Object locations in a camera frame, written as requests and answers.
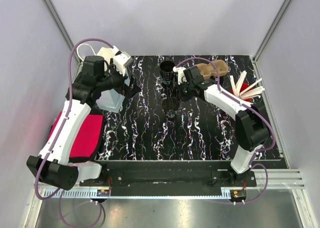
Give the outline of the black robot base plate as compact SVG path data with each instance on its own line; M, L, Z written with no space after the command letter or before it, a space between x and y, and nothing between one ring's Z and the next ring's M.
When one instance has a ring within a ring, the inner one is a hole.
M112 198L226 198L228 189L257 186L253 171L233 173L229 161L103 161L99 178L80 183L111 185Z

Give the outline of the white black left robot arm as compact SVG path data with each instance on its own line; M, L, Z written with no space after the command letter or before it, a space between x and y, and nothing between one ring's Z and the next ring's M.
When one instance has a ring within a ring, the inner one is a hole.
M117 54L107 62L102 56L87 56L82 70L68 89L63 111L49 140L38 156L29 156L26 165L39 182L70 190L77 182L91 180L104 185L108 174L95 161L70 162L70 153L82 124L102 92L115 90L130 99L140 91L127 66L133 61L126 53Z

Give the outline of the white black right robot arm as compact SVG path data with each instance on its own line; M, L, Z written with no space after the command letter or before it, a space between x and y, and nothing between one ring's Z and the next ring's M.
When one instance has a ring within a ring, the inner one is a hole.
M267 125L266 108L263 104L252 104L237 98L220 87L213 79L205 80L197 66L174 67L180 99L193 97L211 103L235 121L235 137L238 144L231 161L231 171L227 173L229 184L238 186L245 180L254 152L269 139L271 131Z

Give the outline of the black coffee cup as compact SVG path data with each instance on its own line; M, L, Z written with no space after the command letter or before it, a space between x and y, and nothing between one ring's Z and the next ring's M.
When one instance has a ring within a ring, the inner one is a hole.
M176 98L169 97L163 100L162 107L167 118L174 118L180 107L180 103Z
M162 83L166 86L170 86L174 80L174 66L175 64L172 61L163 61L159 66L159 73L162 78Z

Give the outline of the light blue paper bag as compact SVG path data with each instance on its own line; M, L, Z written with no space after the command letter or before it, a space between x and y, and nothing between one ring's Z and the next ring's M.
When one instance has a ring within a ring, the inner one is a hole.
M109 65L111 64L111 57L113 57L111 49L112 48L101 47L97 53L97 55L103 57ZM124 98L123 95L117 93L115 90L108 90L101 93L101 97L96 103L101 110L118 113Z

